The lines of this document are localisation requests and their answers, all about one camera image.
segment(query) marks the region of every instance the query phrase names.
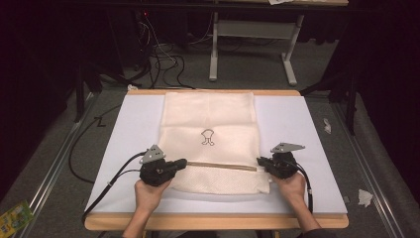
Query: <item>person's right hand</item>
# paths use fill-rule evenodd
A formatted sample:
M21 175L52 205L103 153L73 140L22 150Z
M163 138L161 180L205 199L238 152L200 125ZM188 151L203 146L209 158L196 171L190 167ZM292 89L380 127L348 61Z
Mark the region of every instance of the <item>person's right hand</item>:
M294 201L304 200L305 195L305 177L296 173L290 178L281 179L275 176L271 176L272 180L277 183L280 193L283 197L292 204Z

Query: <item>beige cloth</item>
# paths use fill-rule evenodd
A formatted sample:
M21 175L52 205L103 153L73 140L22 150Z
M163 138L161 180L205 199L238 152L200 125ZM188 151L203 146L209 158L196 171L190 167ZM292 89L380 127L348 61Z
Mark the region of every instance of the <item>beige cloth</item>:
M269 192L268 175L257 163L260 132L252 93L167 93L158 145L169 161L184 158L198 164L258 169L187 166L172 181L175 189L216 194Z

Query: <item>table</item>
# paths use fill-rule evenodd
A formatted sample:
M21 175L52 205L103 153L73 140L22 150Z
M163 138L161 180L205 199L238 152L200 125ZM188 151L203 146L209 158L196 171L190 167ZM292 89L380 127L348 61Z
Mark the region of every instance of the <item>table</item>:
M224 2L251 2L268 4L267 0L227 0ZM325 1L303 1L297 0L291 3L296 5L321 5L321 6L347 6L348 0L325 0ZM210 58L210 81L217 80L218 50L217 40L220 36L244 37L244 38L265 38L265 39L286 39L289 40L286 53L281 54L281 60L287 75L289 85L297 84L290 58L302 27L304 15L300 14L294 23L268 23L255 21L231 21L219 20L219 14L213 14L213 45Z
M316 219L324 228L347 227L349 224L347 209L319 142L309 111L307 107L304 110L299 110L302 106L302 100L304 106L306 106L304 98L294 90L222 90L222 92L252 92L257 97L256 111L258 115L262 110L273 106L277 108L278 105L282 105L282 113L278 115L274 113L276 115L274 118L262 116L258 119L259 124L266 125L261 126L262 156L268 157L270 155L270 153L267 153L272 148L270 140L277 140L277 133L272 135L274 139L267 133L280 130L285 135L284 137L287 137L290 141L303 142L307 146L306 149L294 153L294 156L311 177L313 190L318 191L314 193ZM155 104L154 101L161 101L163 93L165 93L165 90L134 90L128 92L105 152L89 203L96 198L97 193L107 183L107 179L121 167L121 164L124 164L123 159L116 158L128 159L139 151L139 147L146 147L157 139L158 135L152 135L153 133L150 132L156 131L159 124L156 118L159 115L151 112L156 111L158 104ZM273 97L282 98L282 100L272 100ZM284 120L284 116L286 118L298 116L299 118ZM137 120L143 120L143 123L130 123L130 121ZM272 122L269 121L274 121L282 126L281 128L272 128L270 126ZM127 124L132 130L124 130L124 128L127 128L124 125ZM305 137L299 136L299 133L295 131L296 128L292 125L295 125L294 127L304 127L302 130L305 131ZM308 155L318 159L307 159ZM321 170L324 171L322 175L314 173L320 170L317 165L321 166ZM138 168L139 165L133 163L131 168L127 167L127 170ZM131 218L131 211L134 210L133 184L138 178L138 174L135 173L121 178L121 181L118 180L114 185L115 187L110 190L112 194L107 194L104 200L87 215L85 227L89 230L123 230ZM323 189L329 191L327 196L322 191ZM278 191L275 191L275 184L271 185L271 191L270 194L209 196L206 194L185 194L186 192L167 189L163 194L160 206L147 223L146 229L274 230L299 227L290 208L285 202L281 202L282 198ZM201 207L201 210L196 211L196 207Z

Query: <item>drawn figure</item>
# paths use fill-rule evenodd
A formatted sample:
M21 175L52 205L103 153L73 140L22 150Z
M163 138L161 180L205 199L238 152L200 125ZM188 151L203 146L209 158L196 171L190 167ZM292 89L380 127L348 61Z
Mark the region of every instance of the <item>drawn figure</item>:
M201 135L204 137L204 141L201 143L203 145L209 144L210 146L214 146L214 142L211 141L211 137L213 136L214 131L210 129L206 129L201 132Z

